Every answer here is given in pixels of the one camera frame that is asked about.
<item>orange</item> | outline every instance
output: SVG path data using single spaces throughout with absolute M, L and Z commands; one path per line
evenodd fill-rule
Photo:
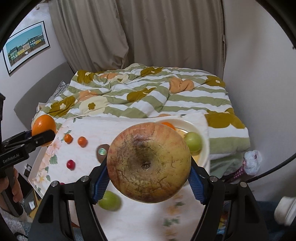
M 175 130 L 175 127 L 171 123 L 169 123 L 169 122 L 162 122 L 162 124 L 163 125 L 166 125 L 166 126 L 168 126 L 168 127 L 170 127 L 170 128 L 172 128 L 172 129 Z
M 66 134 L 65 137 L 64 137 L 64 141 L 67 144 L 70 144 L 73 141 L 73 137 L 70 134 Z
M 57 133 L 57 128 L 54 119 L 50 115 L 39 116 L 32 126 L 32 136 L 38 135 L 42 132 L 53 130 Z M 42 146 L 49 146 L 52 142 L 48 142 Z

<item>red cherry tomato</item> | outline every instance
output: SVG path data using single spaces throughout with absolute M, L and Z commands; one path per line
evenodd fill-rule
M 73 171 L 75 169 L 75 162 L 73 160 L 69 160 L 67 161 L 67 168 L 70 169 L 71 171 Z

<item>curtain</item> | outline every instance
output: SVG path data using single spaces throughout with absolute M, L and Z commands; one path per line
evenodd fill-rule
M 137 62 L 223 77 L 221 0 L 51 0 L 50 14 L 73 70 Z
M 221 0 L 116 0 L 128 63 L 202 69 L 223 77 Z
M 115 0 L 51 0 L 49 10 L 74 72 L 123 68 L 128 45 Z

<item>metal bolt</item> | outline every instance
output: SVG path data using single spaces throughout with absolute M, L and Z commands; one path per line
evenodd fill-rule
M 80 178 L 80 181 L 82 182 L 87 182 L 89 180 L 89 176 L 83 176 L 82 178 Z
M 245 182 L 241 182 L 240 185 L 242 188 L 246 188 L 248 186 Z
M 58 184 L 59 184 L 58 181 L 53 181 L 50 185 L 51 185 L 52 187 L 56 187 Z
M 215 176 L 210 176 L 210 181 L 215 183 L 218 181 L 218 178 Z

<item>green fruit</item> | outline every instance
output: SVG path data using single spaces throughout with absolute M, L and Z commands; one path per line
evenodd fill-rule
M 190 152 L 200 151 L 202 149 L 202 137 L 195 132 L 188 132 L 184 140 L 189 147 Z
M 115 193 L 105 191 L 103 198 L 98 201 L 98 205 L 108 211 L 117 211 L 121 206 L 121 199 Z

